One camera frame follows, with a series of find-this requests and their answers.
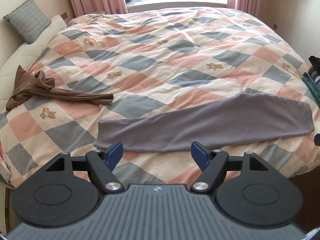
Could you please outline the white pillow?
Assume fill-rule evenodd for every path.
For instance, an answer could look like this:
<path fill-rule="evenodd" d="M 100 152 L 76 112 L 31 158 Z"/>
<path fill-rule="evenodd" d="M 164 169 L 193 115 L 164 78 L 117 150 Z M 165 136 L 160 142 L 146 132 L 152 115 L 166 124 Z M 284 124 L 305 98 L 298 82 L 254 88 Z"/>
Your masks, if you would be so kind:
<path fill-rule="evenodd" d="M 50 26 L 34 43 L 22 44 L 1 67 L 1 111 L 5 109 L 7 101 L 13 94 L 17 68 L 21 66 L 27 70 L 47 47 L 49 41 L 67 26 L 60 15 L 55 15 L 51 21 Z"/>

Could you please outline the striped navy folded garment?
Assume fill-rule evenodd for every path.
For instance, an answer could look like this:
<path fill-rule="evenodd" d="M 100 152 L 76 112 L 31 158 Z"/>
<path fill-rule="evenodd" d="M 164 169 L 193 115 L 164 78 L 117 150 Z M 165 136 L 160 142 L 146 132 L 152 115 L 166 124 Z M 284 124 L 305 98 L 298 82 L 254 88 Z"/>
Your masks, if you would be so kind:
<path fill-rule="evenodd" d="M 320 87 L 320 70 L 318 67 L 310 65 L 308 67 L 308 74 L 311 76 L 315 84 Z"/>

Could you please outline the grey houndstooth cushion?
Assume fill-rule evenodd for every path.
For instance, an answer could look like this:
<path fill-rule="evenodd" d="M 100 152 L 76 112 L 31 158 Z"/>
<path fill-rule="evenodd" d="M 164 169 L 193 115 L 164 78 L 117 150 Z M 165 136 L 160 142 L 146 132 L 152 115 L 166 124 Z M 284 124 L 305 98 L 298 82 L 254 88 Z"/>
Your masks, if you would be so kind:
<path fill-rule="evenodd" d="M 3 19 L 22 36 L 28 44 L 34 43 L 52 23 L 34 0 L 27 0 Z"/>

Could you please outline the brown garment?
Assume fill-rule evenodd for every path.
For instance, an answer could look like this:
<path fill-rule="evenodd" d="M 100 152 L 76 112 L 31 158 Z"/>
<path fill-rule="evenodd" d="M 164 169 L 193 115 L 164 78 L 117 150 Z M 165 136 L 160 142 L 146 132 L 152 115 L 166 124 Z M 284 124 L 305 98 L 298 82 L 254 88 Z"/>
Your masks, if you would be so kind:
<path fill-rule="evenodd" d="M 92 105 L 111 105 L 114 99 L 113 94 L 91 94 L 56 88 L 55 79 L 46 78 L 43 71 L 40 70 L 33 75 L 19 66 L 15 76 L 14 92 L 7 101 L 5 110 L 10 111 L 33 96 Z"/>

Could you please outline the grey purple garment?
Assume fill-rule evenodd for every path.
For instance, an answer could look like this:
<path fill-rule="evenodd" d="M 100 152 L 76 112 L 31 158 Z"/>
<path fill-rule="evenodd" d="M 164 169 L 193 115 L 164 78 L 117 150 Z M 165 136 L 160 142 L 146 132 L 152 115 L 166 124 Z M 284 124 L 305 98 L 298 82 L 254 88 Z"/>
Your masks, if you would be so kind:
<path fill-rule="evenodd" d="M 297 137 L 315 130 L 307 102 L 269 94 L 242 93 L 148 117 L 100 120 L 94 146 L 121 141 L 129 152 L 175 152 L 203 146 L 245 145 Z"/>

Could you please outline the black folded garment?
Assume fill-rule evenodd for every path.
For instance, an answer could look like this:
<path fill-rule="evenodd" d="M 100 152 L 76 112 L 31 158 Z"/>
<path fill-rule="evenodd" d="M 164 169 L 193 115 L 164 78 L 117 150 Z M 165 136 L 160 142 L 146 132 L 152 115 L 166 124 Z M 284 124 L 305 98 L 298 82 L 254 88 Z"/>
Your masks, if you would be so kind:
<path fill-rule="evenodd" d="M 309 57 L 309 61 L 311 63 L 311 65 L 316 68 L 317 70 L 320 69 L 320 58 L 319 57 L 315 57 L 315 56 L 310 56 Z"/>

